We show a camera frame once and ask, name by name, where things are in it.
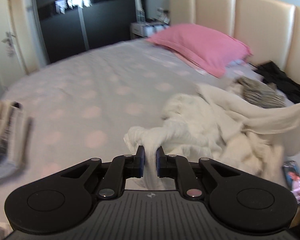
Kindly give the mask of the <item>white textured garment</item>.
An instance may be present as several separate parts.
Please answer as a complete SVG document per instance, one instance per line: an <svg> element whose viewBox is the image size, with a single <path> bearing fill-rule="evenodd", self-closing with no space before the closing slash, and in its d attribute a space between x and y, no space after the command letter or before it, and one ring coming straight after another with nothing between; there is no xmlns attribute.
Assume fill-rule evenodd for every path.
<svg viewBox="0 0 300 240"><path fill-rule="evenodd" d="M162 126L135 126L124 137L130 151L145 149L144 175L135 181L141 189L173 188L170 180L157 176L155 154L160 147L189 161L208 157L279 185L284 184L284 157L300 152L300 103L264 109L199 84L197 95L172 96L162 118Z"/></svg>

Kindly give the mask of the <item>stack of folded clothes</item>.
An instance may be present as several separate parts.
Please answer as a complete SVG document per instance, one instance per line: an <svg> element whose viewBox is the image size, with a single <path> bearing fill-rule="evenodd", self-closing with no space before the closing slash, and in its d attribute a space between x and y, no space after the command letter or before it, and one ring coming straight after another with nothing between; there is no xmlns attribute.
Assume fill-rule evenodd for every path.
<svg viewBox="0 0 300 240"><path fill-rule="evenodd" d="M0 183L22 169L30 127L21 103L0 100Z"/></svg>

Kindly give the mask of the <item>grey polka dot bedsheet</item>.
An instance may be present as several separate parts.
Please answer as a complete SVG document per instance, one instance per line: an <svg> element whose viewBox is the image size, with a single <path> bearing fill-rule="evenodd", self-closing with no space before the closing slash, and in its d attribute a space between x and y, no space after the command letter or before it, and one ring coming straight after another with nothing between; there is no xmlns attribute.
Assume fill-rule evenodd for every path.
<svg viewBox="0 0 300 240"><path fill-rule="evenodd" d="M162 125L165 102L176 93L195 94L198 83L225 88L250 66L232 63L220 79L196 71L172 52L145 40L121 42L58 61L23 77L5 94L31 119L25 166L0 181L4 202L16 188L99 157L126 154L123 137L132 126Z"/></svg>

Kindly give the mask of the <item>grey striped garment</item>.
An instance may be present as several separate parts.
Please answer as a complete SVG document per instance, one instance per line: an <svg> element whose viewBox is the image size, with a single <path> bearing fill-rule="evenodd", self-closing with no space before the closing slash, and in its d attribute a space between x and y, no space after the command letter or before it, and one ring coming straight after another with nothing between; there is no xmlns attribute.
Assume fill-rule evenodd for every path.
<svg viewBox="0 0 300 240"><path fill-rule="evenodd" d="M257 80L242 76L236 79L235 84L240 85L242 98L252 105L261 108L283 108L284 97L277 93L276 86L266 85Z"/></svg>

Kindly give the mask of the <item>pink pillow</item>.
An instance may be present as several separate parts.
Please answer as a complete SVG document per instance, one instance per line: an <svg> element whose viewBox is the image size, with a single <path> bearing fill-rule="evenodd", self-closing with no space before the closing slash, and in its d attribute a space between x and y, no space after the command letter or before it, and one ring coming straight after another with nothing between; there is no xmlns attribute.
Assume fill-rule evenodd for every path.
<svg viewBox="0 0 300 240"><path fill-rule="evenodd" d="M220 78L226 66L235 60L245 60L251 49L241 41L215 29L183 23L162 30L147 41L180 54L207 73Z"/></svg>

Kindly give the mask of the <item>colourful magazine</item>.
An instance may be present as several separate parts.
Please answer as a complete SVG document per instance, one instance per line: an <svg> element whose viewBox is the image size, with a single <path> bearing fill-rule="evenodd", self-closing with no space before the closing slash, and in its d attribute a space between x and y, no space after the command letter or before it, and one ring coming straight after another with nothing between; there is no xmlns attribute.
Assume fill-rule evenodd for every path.
<svg viewBox="0 0 300 240"><path fill-rule="evenodd" d="M300 205L300 169L297 163L293 160L285 161L282 169L287 186L296 198L297 204Z"/></svg>

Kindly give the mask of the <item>black garment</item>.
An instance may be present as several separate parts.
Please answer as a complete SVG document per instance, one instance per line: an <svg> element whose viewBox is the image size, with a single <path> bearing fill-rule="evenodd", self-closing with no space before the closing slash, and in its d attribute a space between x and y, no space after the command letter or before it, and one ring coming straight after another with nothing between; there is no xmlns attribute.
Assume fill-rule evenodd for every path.
<svg viewBox="0 0 300 240"><path fill-rule="evenodd" d="M289 78L274 62L256 66L255 72L263 76L262 82L273 83L293 103L300 103L300 84Z"/></svg>

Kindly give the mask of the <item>bedside table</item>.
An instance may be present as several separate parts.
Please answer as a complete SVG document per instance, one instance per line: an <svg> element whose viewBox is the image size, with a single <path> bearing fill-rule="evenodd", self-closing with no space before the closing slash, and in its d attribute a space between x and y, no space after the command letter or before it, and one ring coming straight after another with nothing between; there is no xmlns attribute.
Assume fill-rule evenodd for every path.
<svg viewBox="0 0 300 240"><path fill-rule="evenodd" d="M165 30L168 24L160 21L153 22L135 22L130 24L130 38L148 38L155 33Z"/></svg>

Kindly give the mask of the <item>cream padded headboard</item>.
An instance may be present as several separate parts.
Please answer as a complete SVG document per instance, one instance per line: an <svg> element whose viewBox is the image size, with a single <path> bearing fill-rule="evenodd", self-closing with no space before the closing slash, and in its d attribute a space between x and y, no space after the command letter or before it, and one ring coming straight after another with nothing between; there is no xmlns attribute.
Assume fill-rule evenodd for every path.
<svg viewBox="0 0 300 240"><path fill-rule="evenodd" d="M300 84L300 7L278 0L169 0L171 24L216 29L252 50L249 62L273 61Z"/></svg>

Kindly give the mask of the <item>black sliding wardrobe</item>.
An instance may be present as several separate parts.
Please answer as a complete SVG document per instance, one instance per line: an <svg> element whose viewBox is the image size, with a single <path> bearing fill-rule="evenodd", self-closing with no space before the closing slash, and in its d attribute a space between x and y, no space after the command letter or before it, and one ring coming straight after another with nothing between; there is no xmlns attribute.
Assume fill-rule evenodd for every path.
<svg viewBox="0 0 300 240"><path fill-rule="evenodd" d="M36 0L49 62L130 39L136 0Z"/></svg>

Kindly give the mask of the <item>cream door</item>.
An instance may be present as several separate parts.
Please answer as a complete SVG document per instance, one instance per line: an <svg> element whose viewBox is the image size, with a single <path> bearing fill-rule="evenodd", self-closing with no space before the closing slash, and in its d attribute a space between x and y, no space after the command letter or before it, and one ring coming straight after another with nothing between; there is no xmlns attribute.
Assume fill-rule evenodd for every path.
<svg viewBox="0 0 300 240"><path fill-rule="evenodd" d="M0 83L5 89L39 70L22 0L0 0Z"/></svg>

